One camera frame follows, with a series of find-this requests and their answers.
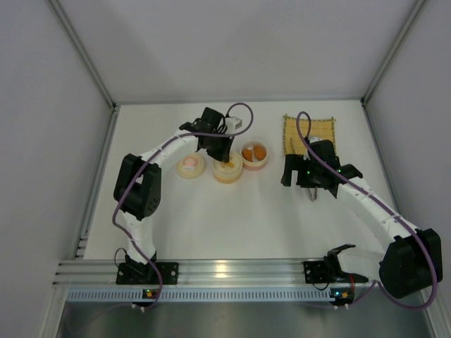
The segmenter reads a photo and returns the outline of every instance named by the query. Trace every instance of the white table surface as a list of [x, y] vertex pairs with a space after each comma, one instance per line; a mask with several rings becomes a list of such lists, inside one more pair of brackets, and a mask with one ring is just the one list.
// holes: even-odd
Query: white table surface
[[[308, 258], [322, 257], [341, 244], [381, 250], [366, 226], [329, 192], [320, 190], [312, 203], [306, 192], [280, 183], [284, 156], [283, 116], [307, 111], [315, 119], [335, 122], [337, 152], [352, 163], [373, 190], [392, 201], [371, 134], [358, 101], [251, 102], [251, 130], [235, 138], [232, 149], [250, 139], [268, 144], [270, 156], [260, 171], [244, 170], [234, 184], [217, 182], [211, 159], [202, 176], [185, 180], [175, 169], [162, 179], [161, 204], [154, 217], [154, 245], [163, 259]], [[111, 223], [116, 206], [113, 189], [123, 157], [141, 154], [170, 137], [178, 127], [201, 116], [208, 106], [225, 113], [229, 103], [121, 106], [101, 184], [85, 259], [112, 259], [127, 247], [125, 235]], [[249, 121], [244, 107], [231, 115]]]

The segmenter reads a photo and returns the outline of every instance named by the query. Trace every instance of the white wall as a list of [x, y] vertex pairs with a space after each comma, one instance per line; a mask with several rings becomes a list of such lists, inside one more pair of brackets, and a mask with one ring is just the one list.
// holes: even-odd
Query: white wall
[[0, 4], [0, 328], [35, 337], [109, 111], [44, 0]]
[[451, 308], [451, 1], [429, 1], [368, 105], [400, 208], [442, 238]]
[[61, 0], [117, 101], [359, 99], [414, 0]]

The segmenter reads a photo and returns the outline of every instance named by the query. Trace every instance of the yellow mat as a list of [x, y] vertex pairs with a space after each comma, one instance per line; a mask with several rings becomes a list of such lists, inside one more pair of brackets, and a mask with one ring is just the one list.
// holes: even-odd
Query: yellow mat
[[[329, 139], [335, 148], [335, 119], [328, 120], [312, 120], [310, 136], [320, 137], [322, 139]], [[309, 127], [309, 121], [305, 119], [300, 120], [301, 131], [305, 136]], [[287, 154], [303, 155], [306, 152], [305, 146], [301, 142], [296, 129], [296, 118], [285, 115], [285, 122], [283, 123], [283, 152]]]

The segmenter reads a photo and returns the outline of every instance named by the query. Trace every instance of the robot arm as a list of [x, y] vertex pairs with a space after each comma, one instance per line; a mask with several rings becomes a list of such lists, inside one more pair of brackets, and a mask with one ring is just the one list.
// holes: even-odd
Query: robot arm
[[[133, 184], [121, 205], [125, 228], [131, 234], [135, 245], [146, 257], [152, 258], [153, 262], [156, 260], [156, 250], [152, 240], [152, 214], [161, 200], [161, 175], [178, 161], [200, 149], [206, 149], [207, 154], [217, 161], [228, 162], [233, 137], [209, 135], [234, 134], [241, 126], [242, 121], [239, 118], [224, 116], [213, 109], [205, 108], [201, 118], [180, 126], [172, 137], [155, 149], [139, 156], [128, 154], [123, 159], [113, 194], [117, 201], [120, 201], [137, 171], [154, 156], [152, 164], [142, 172], [141, 182]], [[127, 280], [128, 284], [149, 284], [154, 271], [137, 251], [131, 239], [128, 241], [125, 262], [128, 270], [123, 273], [128, 276], [122, 278], [123, 280]]]
[[[441, 244], [437, 233], [432, 229], [420, 230], [388, 208], [353, 165], [340, 164], [331, 141], [317, 139], [312, 143], [308, 139], [306, 141], [322, 161], [347, 178], [350, 183], [333, 175], [307, 154], [285, 157], [282, 184], [290, 186], [292, 170], [297, 170], [297, 185], [327, 189], [359, 216], [383, 247], [383, 253], [357, 248], [351, 244], [330, 250], [324, 257], [325, 264], [309, 266], [311, 273], [310, 276], [306, 276], [307, 282], [343, 281], [347, 280], [349, 274], [355, 274], [382, 282], [395, 298], [402, 298], [431, 286], [431, 271], [412, 233], [416, 233], [426, 247], [433, 261], [437, 280], [441, 281], [443, 278]], [[406, 224], [410, 231], [400, 223]], [[313, 270], [314, 266], [320, 267], [319, 270]]]

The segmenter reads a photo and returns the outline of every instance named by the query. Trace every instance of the orange food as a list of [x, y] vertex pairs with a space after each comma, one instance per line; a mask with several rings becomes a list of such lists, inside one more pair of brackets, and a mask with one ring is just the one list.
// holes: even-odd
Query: orange food
[[233, 167], [235, 167], [235, 164], [233, 164], [232, 161], [230, 161], [230, 162], [223, 162], [222, 167], [224, 168], [225, 166], [233, 168]]
[[252, 162], [252, 150], [251, 149], [245, 149], [242, 151], [242, 157], [249, 162]]
[[254, 156], [257, 160], [262, 161], [266, 157], [266, 150], [262, 146], [254, 146]]

